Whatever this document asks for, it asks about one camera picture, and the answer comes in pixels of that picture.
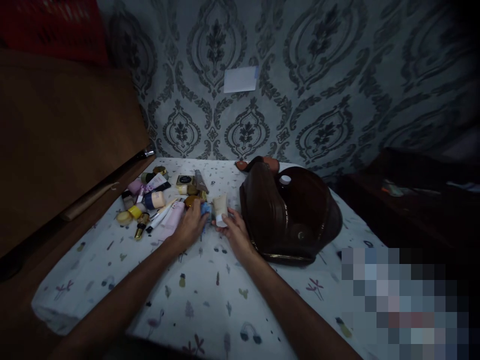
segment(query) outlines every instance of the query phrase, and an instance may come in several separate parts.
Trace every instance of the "white tube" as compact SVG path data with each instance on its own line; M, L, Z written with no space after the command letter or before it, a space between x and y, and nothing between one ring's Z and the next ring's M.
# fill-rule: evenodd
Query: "white tube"
M213 211L215 212L216 225L220 228L226 228L227 224L222 219L222 214L229 215L227 210L227 194L223 194L213 199Z
M177 198L174 198L172 201L170 201L167 205L162 207L160 210L157 211L156 215L154 216L154 219L151 221L150 226L146 229L147 233L151 233L153 229L155 229L158 224L162 222L162 220L167 216L168 212L172 208L172 205L174 202L177 201Z

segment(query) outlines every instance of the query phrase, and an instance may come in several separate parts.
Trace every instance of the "flamingo print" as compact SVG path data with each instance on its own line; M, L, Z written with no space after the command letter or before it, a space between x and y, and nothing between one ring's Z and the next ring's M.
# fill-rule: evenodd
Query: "flamingo print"
M150 335L154 332L155 329L157 329L160 324L162 323L162 316L165 314L164 310L160 310L160 316L158 319L156 318L149 318L146 322L148 325L150 325L150 330L148 331L148 336L146 337L147 339L150 338Z

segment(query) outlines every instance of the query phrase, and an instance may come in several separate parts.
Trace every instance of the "wallpaper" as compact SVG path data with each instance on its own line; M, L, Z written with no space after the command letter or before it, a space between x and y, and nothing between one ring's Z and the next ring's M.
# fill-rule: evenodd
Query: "wallpaper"
M476 48L447 2L99 0L161 157L300 164L327 182L383 147L432 152L475 115ZM258 66L255 91L224 72Z

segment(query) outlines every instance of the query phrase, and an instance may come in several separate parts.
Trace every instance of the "gold jar lid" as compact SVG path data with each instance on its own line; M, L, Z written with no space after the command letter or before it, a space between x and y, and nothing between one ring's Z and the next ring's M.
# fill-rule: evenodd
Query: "gold jar lid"
M154 172L155 174L160 173L160 174L162 174L162 175L165 175L165 174L167 173L167 169L165 168L165 166L155 166L155 167L153 168L153 172Z
M200 198L196 195L190 195L189 197L187 197L185 199L185 206L191 208L192 205L194 204L195 199L200 199Z

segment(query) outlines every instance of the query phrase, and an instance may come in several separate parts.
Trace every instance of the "dark furniture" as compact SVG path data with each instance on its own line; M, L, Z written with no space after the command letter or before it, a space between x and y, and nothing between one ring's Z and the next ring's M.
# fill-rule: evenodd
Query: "dark furniture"
M453 164L416 153L384 149L365 170L343 176L339 195L390 248L460 249L476 247L477 194L446 185L476 182L475 165ZM399 187L427 189L393 197L384 179Z

